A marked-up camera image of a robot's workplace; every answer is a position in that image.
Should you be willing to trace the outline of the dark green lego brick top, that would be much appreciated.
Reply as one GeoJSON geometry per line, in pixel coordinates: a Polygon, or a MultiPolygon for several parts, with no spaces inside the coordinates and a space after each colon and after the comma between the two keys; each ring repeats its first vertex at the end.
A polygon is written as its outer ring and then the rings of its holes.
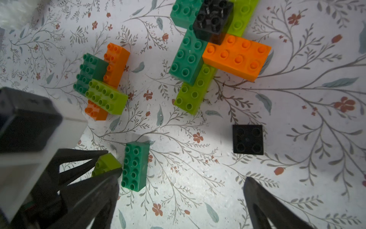
{"type": "Polygon", "coordinates": [[[194,85],[204,63],[202,55],[206,46],[207,41],[196,38],[193,26],[190,25],[171,65],[169,74],[184,83],[194,85]]]}

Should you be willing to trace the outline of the lime lego brick bottom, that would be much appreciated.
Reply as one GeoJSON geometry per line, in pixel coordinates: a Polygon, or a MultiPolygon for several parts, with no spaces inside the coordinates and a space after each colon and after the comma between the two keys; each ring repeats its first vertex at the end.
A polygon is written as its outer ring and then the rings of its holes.
{"type": "Polygon", "coordinates": [[[108,153],[98,158],[91,176],[95,177],[119,168],[122,168],[122,164],[113,156],[112,153],[108,153]]]}

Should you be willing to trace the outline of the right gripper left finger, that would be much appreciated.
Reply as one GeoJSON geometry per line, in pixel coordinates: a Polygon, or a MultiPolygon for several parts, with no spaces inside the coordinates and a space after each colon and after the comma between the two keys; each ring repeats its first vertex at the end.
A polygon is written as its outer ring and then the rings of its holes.
{"type": "Polygon", "coordinates": [[[60,191],[65,212],[49,229],[109,229],[119,195],[118,178],[122,169],[68,185],[60,191]]]}

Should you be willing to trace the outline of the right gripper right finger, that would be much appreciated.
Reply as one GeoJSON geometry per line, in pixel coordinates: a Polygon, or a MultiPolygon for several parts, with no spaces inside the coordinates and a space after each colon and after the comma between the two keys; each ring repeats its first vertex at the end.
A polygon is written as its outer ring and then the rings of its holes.
{"type": "Polygon", "coordinates": [[[244,183],[244,197],[254,229],[270,229],[270,221],[277,229],[312,228],[251,177],[244,183]]]}

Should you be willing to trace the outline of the white plush bunny pink shirt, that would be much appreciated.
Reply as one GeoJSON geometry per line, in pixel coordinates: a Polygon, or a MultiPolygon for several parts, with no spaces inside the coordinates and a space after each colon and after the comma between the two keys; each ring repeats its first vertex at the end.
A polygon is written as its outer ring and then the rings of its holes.
{"type": "Polygon", "coordinates": [[[25,26],[33,17],[39,0],[1,1],[1,28],[16,30],[25,26]]]}

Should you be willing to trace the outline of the black small lego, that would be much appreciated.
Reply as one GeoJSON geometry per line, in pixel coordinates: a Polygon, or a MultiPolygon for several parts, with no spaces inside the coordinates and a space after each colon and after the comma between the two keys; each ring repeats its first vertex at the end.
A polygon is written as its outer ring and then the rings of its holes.
{"type": "Polygon", "coordinates": [[[233,20],[234,3],[204,0],[193,23],[196,38],[221,45],[233,20]]]}
{"type": "Polygon", "coordinates": [[[235,154],[263,155],[262,125],[233,125],[233,152],[235,154]]]}

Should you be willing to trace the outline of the lime lego brick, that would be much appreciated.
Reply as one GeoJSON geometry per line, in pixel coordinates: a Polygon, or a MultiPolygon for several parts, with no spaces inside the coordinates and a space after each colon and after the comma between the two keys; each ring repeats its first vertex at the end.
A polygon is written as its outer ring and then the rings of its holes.
{"type": "Polygon", "coordinates": [[[193,86],[183,83],[174,105],[196,115],[216,72],[216,68],[203,64],[193,86]]]}
{"type": "Polygon", "coordinates": [[[227,33],[241,37],[255,12],[259,0],[236,0],[229,2],[234,4],[234,10],[233,20],[227,33]]]}
{"type": "Polygon", "coordinates": [[[95,177],[119,168],[122,168],[122,164],[113,156],[112,153],[108,153],[98,158],[91,176],[95,177]]]}
{"type": "Polygon", "coordinates": [[[89,89],[85,96],[112,115],[121,115],[128,100],[128,95],[95,79],[89,82],[89,89]]]}

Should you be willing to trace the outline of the orange lego brick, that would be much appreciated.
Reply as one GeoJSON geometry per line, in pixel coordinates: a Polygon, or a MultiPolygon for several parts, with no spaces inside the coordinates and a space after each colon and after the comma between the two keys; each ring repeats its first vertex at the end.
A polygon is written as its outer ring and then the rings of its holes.
{"type": "Polygon", "coordinates": [[[202,58],[207,65],[254,82],[270,51],[268,45],[226,34],[220,45],[208,43],[202,58]]]}
{"type": "Polygon", "coordinates": [[[108,116],[107,111],[103,110],[97,104],[93,103],[90,100],[88,100],[88,105],[84,111],[95,121],[105,121],[108,116]]]}
{"type": "Polygon", "coordinates": [[[130,52],[123,47],[113,43],[108,44],[107,52],[104,54],[104,61],[108,63],[103,78],[104,83],[114,88],[118,87],[129,56],[130,52]]]}

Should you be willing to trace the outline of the dark green lego brick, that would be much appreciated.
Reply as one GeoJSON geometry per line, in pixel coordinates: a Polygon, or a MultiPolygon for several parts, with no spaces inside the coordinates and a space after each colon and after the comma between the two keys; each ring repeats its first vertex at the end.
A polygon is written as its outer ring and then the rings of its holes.
{"type": "Polygon", "coordinates": [[[146,142],[129,142],[125,147],[121,185],[139,192],[146,186],[150,145],[146,142]]]}
{"type": "Polygon", "coordinates": [[[202,3],[202,0],[176,0],[170,14],[175,26],[188,29],[195,21],[202,3]]]}
{"type": "Polygon", "coordinates": [[[206,46],[207,41],[196,38],[193,26],[190,25],[171,65],[169,74],[184,83],[194,85],[204,63],[202,55],[206,46]]]}
{"type": "Polygon", "coordinates": [[[76,75],[77,82],[73,85],[76,92],[83,96],[89,89],[89,82],[92,79],[103,81],[109,63],[90,53],[83,55],[83,63],[80,65],[80,72],[76,75]]]}

